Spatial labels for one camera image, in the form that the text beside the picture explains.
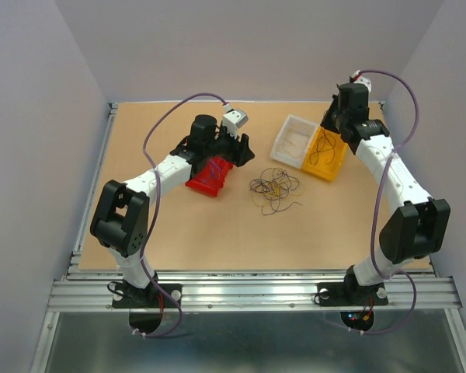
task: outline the wooden board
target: wooden board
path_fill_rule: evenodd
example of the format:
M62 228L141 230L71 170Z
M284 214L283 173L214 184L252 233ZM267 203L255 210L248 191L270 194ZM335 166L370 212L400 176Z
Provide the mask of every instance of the wooden board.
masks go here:
M103 184L124 181L149 168L141 146L149 128L174 103L120 104L107 147L96 201ZM370 227L377 185L350 151L337 179L319 180L270 159L273 142L289 114L319 123L329 103L234 103L250 120L242 128L250 136L256 158L233 168L217 198L179 186L162 199L158 222L146 255L157 270L305 270L346 269L370 251ZM160 162L190 132L197 114L221 118L219 103L180 107L149 141ZM377 104L371 117L383 119ZM268 167L284 167L302 183L302 206L262 216L252 202L249 182ZM383 203L380 224L389 216ZM428 259L415 268L429 268ZM115 269L112 255L86 232L79 268Z

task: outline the metal panel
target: metal panel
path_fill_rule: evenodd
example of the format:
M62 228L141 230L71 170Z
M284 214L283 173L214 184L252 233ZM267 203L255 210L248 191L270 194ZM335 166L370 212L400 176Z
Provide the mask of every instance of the metal panel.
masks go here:
M375 329L405 311L376 312ZM174 337L133 336L127 315L63 314L47 371L278 373L463 371L442 310L417 311L394 333L359 336L337 312L185 315Z

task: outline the yellow box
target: yellow box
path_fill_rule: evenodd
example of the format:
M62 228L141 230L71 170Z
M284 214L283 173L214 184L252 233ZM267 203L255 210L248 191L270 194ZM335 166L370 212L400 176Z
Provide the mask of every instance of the yellow box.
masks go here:
M312 139L301 169L324 180L333 181L342 167L347 148L340 136L320 127Z

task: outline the red plastic container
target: red plastic container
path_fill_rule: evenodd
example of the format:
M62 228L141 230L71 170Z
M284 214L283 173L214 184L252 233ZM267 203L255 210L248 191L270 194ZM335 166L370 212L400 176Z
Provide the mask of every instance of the red plastic container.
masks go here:
M233 164L226 162L221 157L209 159L207 166L193 179L188 180L185 185L212 197L217 197L231 168L233 168Z

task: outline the white wall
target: white wall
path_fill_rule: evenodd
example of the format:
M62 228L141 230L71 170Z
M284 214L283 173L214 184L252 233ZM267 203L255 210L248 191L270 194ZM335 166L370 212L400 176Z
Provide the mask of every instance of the white wall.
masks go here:
M442 275L454 275L466 325L466 0L445 1L402 76L421 110L402 156L434 197L450 203L443 248L433 261ZM407 93L395 87L385 109L392 133L404 138L412 123Z
M53 0L0 0L0 372L29 371L106 101Z
M401 71L442 2L56 1L109 101L327 100L358 68Z

